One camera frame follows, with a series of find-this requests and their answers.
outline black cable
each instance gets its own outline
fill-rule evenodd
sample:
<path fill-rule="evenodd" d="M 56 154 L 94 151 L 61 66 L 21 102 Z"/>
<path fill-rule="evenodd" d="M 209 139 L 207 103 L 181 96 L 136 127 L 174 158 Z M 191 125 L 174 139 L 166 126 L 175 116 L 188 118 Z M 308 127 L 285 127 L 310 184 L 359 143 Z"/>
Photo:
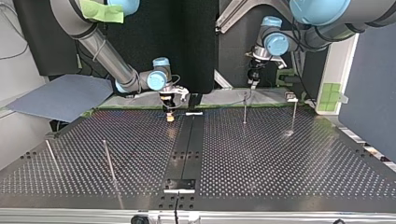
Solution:
<path fill-rule="evenodd" d="M 87 53 L 85 53 L 84 50 L 82 50 L 81 46 L 79 45 L 79 41 L 77 41 L 77 40 L 76 40 L 76 46 L 77 46 L 77 49 L 78 49 L 78 51 L 80 53 L 82 53 L 85 57 L 87 57 L 87 58 L 92 60 L 93 57 L 88 55 Z"/>
<path fill-rule="evenodd" d="M 26 44 L 24 50 L 23 50 L 21 53 L 18 53 L 18 54 L 12 55 L 12 56 L 7 56 L 7 57 L 4 57 L 4 58 L 0 58 L 0 60 L 6 60 L 6 59 L 12 59 L 12 58 L 19 57 L 19 56 L 21 56 L 22 54 L 24 54 L 24 53 L 26 52 L 26 50 L 28 50 L 28 49 L 29 49 L 29 45 Z"/>
<path fill-rule="evenodd" d="M 307 90 L 307 88 L 306 88 L 306 86 L 305 86 L 305 84 L 304 84 L 304 82 L 303 82 L 303 77 L 301 76 L 300 71 L 299 71 L 299 68 L 298 68 L 298 65 L 297 65 L 297 58 L 296 58 L 296 55 L 295 55 L 295 54 L 292 54 L 292 55 L 293 55 L 294 61 L 295 61 L 295 63 L 296 63 L 296 73 L 297 73 L 297 77 L 300 79 L 301 84 L 302 84 L 302 86 L 303 86 L 303 88 L 304 88 L 304 91 L 306 92 L 306 95 L 308 95 L 308 97 L 311 99 L 311 101 L 312 101 L 312 103 L 314 104 L 314 106 L 317 107 L 317 103 L 314 102 L 314 98 L 312 98 L 312 96 L 309 94 L 309 92 L 308 92 L 308 90 Z"/>
<path fill-rule="evenodd" d="M 346 224 L 346 223 L 343 219 L 338 219 L 333 224 Z"/>
<path fill-rule="evenodd" d="M 175 223 L 178 224 L 178 215 L 177 215 L 177 207 L 178 207 L 178 196 L 180 195 L 180 193 L 177 194 L 177 199 L 176 199 L 176 204 L 175 204 Z"/>
<path fill-rule="evenodd" d="M 300 31 L 300 28 L 298 28 L 298 26 L 296 25 L 295 22 L 296 22 L 296 20 L 295 20 L 294 17 L 293 17 L 293 21 L 292 21 L 292 24 L 291 24 L 291 32 L 293 33 L 293 37 L 296 38 L 296 39 L 298 40 L 298 43 L 297 43 L 297 50 L 300 49 L 301 51 L 304 51 L 304 49 L 301 47 L 301 31 Z"/>
<path fill-rule="evenodd" d="M 344 40 L 348 40 L 350 37 L 352 37 L 352 36 L 355 35 L 355 34 L 349 35 L 349 36 L 346 36 L 346 37 L 340 38 L 340 39 L 331 39 L 331 38 L 326 37 L 326 36 L 324 36 L 323 34 L 321 34 L 317 26 L 315 26 L 314 29 L 315 29 L 315 32 L 317 33 L 317 35 L 318 35 L 320 38 L 324 39 L 324 40 L 327 41 L 327 42 L 331 42 L 331 43 L 336 43 L 336 42 L 341 42 L 341 41 L 344 41 Z"/>
<path fill-rule="evenodd" d="M 106 75 L 105 75 L 105 76 L 102 76 L 98 71 L 96 71 L 96 70 L 93 68 L 93 66 L 92 66 L 90 63 L 88 63 L 87 61 L 84 60 L 83 57 L 81 57 L 80 53 L 82 53 L 84 56 L 86 56 L 86 57 L 88 57 L 89 59 L 91 59 L 91 57 L 89 57 L 88 55 L 84 54 L 84 52 L 82 51 L 82 49 L 79 47 L 78 41 L 76 41 L 76 47 L 77 47 L 78 56 L 79 56 L 80 60 L 81 60 L 82 62 L 84 62 L 85 65 L 87 65 L 87 66 L 90 68 L 90 70 L 91 70 L 90 76 L 92 76 L 93 73 L 95 73 L 97 76 L 99 76 L 99 77 L 101 77 L 101 78 L 106 78 Z"/>
<path fill-rule="evenodd" d="M 324 46 L 324 47 L 321 47 L 321 48 L 310 47 L 310 46 L 304 44 L 301 40 L 297 40 L 297 39 L 294 38 L 293 36 L 291 36 L 291 35 L 289 35 L 289 34 L 287 34 L 287 33 L 279 32 L 279 31 L 270 32 L 270 33 L 268 33 L 267 35 L 265 35 L 262 39 L 264 40 L 268 35 L 271 35 L 271 34 L 282 34 L 282 35 L 285 35 L 285 36 L 287 36 L 288 38 L 290 38 L 292 41 L 294 41 L 297 45 L 300 43 L 300 45 L 303 46 L 304 48 L 310 49 L 310 50 L 313 50 L 313 51 L 323 50 L 323 49 L 325 49 L 325 48 L 327 48 L 327 47 L 329 46 L 329 45 L 327 45 L 327 46 Z"/>

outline metal plate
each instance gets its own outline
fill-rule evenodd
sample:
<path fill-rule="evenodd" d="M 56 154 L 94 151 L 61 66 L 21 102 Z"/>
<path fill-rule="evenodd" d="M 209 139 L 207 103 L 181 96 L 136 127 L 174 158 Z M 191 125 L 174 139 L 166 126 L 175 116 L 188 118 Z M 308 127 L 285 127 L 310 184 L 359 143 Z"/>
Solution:
<path fill-rule="evenodd" d="M 250 108 L 243 124 L 243 113 L 167 123 L 161 111 L 99 111 L 51 141 L 57 160 L 43 145 L 1 171 L 0 207 L 172 210 L 163 184 L 180 176 L 196 179 L 180 210 L 396 213 L 396 174 L 325 118 Z"/>
<path fill-rule="evenodd" d="M 97 202 L 121 196 L 128 204 L 138 204 L 138 209 L 150 208 L 150 200 L 163 189 L 163 176 L 182 122 L 182 117 L 166 122 L 161 111 L 96 112 L 50 141 L 57 160 L 45 148 L 32 152 L 30 160 L 20 161 L 19 168 L 1 181 L 1 195 L 79 198 L 79 202 L 82 198 L 97 198 L 91 201 Z M 117 184 L 107 164 L 105 139 Z"/>
<path fill-rule="evenodd" d="M 197 209 L 396 212 L 396 175 L 326 119 L 299 109 L 292 127 L 289 107 L 249 109 L 247 124 L 243 109 L 206 114 Z"/>

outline metal rod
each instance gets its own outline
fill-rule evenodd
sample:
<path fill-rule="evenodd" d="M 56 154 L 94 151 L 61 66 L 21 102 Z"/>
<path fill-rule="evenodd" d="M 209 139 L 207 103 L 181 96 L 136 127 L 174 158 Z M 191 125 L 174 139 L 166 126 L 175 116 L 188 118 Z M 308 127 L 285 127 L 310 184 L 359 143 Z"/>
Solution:
<path fill-rule="evenodd" d="M 294 131 L 294 121 L 296 120 L 297 103 L 298 103 L 298 102 L 294 102 L 293 121 L 292 121 L 292 123 L 291 123 L 291 130 L 292 130 L 292 131 Z"/>
<path fill-rule="evenodd" d="M 111 176 L 113 177 L 114 181 L 117 181 L 116 174 L 114 173 L 114 169 L 113 169 L 113 162 L 111 161 L 110 151 L 108 150 L 108 145 L 106 140 L 103 140 L 103 147 L 105 148 L 107 162 L 108 162 L 108 166 L 110 167 Z"/>
<path fill-rule="evenodd" d="M 248 119 L 248 94 L 245 93 L 245 97 L 244 97 L 244 124 L 248 123 L 247 119 Z"/>
<path fill-rule="evenodd" d="M 245 113 L 244 113 L 244 124 L 247 123 L 247 113 L 248 113 L 248 106 L 245 105 Z"/>
<path fill-rule="evenodd" d="M 53 160 L 56 160 L 55 154 L 53 154 L 52 147 L 51 147 L 50 141 L 48 139 L 46 140 L 46 143 L 47 143 L 47 147 L 49 148 L 50 156 L 52 157 Z"/>

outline green tape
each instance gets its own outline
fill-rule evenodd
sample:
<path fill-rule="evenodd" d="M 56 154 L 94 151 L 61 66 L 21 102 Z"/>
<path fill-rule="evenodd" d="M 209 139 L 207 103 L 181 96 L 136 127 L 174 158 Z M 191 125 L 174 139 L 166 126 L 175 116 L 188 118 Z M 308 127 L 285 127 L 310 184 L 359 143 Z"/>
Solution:
<path fill-rule="evenodd" d="M 105 6 L 92 0 L 79 0 L 79 3 L 86 19 L 118 23 L 124 21 L 122 6 Z"/>
<path fill-rule="evenodd" d="M 318 105 L 318 111 L 334 112 L 340 101 L 341 84 L 325 83 L 322 87 L 322 94 Z"/>

